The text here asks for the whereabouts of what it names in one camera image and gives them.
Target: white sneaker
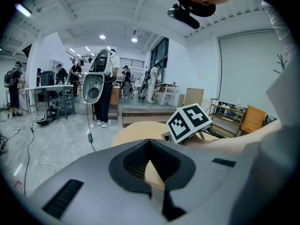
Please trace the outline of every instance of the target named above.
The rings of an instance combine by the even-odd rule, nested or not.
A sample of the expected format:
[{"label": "white sneaker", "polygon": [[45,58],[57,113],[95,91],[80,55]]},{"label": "white sneaker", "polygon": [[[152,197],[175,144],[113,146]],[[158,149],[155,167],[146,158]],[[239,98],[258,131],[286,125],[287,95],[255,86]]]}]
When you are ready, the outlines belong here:
[{"label": "white sneaker", "polygon": [[102,122],[101,127],[103,128],[107,128],[112,122],[110,120],[108,120],[108,122]]}]

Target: vent slot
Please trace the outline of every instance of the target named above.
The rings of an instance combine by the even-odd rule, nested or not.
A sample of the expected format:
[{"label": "vent slot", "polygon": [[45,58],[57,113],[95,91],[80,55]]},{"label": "vent slot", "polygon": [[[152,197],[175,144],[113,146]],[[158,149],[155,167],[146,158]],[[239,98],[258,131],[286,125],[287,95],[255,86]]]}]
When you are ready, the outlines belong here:
[{"label": "vent slot", "polygon": [[68,205],[72,202],[83,182],[78,180],[68,181],[62,189],[51,199],[43,210],[51,216],[59,219]]}]

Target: window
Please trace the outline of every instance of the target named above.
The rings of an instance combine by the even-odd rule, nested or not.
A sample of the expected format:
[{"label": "window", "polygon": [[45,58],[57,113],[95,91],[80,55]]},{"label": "window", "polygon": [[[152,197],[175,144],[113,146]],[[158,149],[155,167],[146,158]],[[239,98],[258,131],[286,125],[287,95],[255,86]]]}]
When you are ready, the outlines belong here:
[{"label": "window", "polygon": [[169,51],[169,39],[164,38],[151,52],[150,67],[152,69],[154,65],[162,65],[162,69],[159,70],[161,75],[161,81],[164,78],[164,69],[167,67]]}]

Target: black pants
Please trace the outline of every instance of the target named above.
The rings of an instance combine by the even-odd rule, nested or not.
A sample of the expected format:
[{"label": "black pants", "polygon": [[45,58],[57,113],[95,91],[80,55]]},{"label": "black pants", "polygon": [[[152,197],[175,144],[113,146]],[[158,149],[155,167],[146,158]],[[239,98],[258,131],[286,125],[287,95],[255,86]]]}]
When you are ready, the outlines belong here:
[{"label": "black pants", "polygon": [[70,80],[70,84],[73,85],[73,96],[76,96],[77,95],[77,87],[78,87],[78,84],[77,82],[75,82],[76,80]]},{"label": "black pants", "polygon": [[19,92],[18,89],[9,90],[10,107],[19,108]]},{"label": "black pants", "polygon": [[94,104],[94,110],[97,120],[108,122],[108,110],[113,89],[112,82],[105,82],[99,101]]}]

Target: black shoe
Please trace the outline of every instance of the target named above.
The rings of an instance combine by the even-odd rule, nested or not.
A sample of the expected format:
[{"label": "black shoe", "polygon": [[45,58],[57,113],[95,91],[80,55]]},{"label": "black shoe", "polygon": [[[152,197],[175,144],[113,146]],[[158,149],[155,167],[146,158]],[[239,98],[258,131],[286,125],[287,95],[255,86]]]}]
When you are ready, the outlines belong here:
[{"label": "black shoe", "polygon": [[16,118],[19,118],[19,117],[22,117],[22,116],[23,116],[23,114],[20,114],[20,113],[18,113],[18,112],[17,112],[17,114],[15,115]]}]

